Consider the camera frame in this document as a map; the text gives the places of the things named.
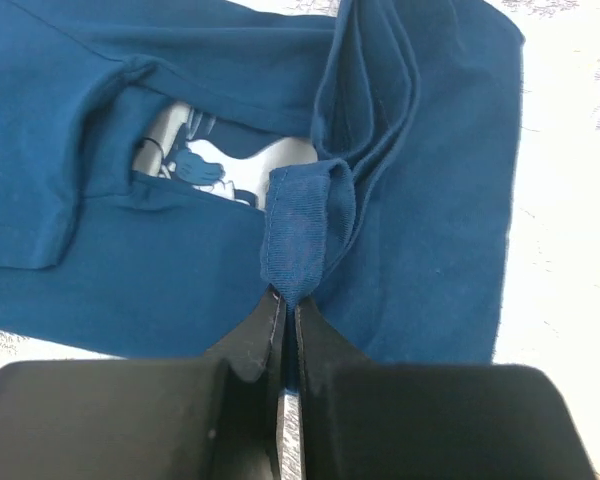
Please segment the white surface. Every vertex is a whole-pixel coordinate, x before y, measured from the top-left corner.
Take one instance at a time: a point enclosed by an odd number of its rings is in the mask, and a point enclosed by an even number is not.
[[[240,3],[333,14],[337,0]],[[600,472],[600,0],[491,3],[527,37],[524,128],[496,361],[533,365],[549,375]],[[0,333],[0,366],[90,355]]]

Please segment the gray speckled pattern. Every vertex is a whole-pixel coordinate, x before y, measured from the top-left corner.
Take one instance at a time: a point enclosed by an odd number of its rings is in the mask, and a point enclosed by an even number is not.
[[[241,0],[335,14],[338,0]],[[600,0],[491,0],[527,37],[523,132],[496,361],[544,370],[600,472]],[[0,332],[0,366],[94,354]],[[299,478],[287,399],[285,479]]]

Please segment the garment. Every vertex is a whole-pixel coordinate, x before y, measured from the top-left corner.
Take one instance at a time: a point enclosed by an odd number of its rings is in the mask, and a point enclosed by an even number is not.
[[[195,355],[271,283],[379,361],[489,361],[521,43],[480,0],[344,0],[335,20],[0,0],[0,328]],[[133,172],[174,101],[319,161],[272,170],[264,211]]]

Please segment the blue cloth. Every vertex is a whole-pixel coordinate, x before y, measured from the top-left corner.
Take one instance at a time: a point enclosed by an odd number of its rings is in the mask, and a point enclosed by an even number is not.
[[[0,328],[196,355],[271,282],[379,361],[489,361],[521,44],[481,0],[343,0],[335,20],[0,0]],[[275,170],[264,213],[132,173],[174,100],[321,161]]]

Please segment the speckled tabletop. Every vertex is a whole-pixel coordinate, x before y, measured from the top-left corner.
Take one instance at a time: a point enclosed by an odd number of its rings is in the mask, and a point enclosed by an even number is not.
[[[335,14],[337,0],[240,0]],[[600,0],[491,0],[526,36],[523,131],[496,362],[545,371],[600,473]],[[97,354],[0,332],[0,366]],[[297,420],[288,410],[293,453]],[[286,462],[286,477],[298,465]]]

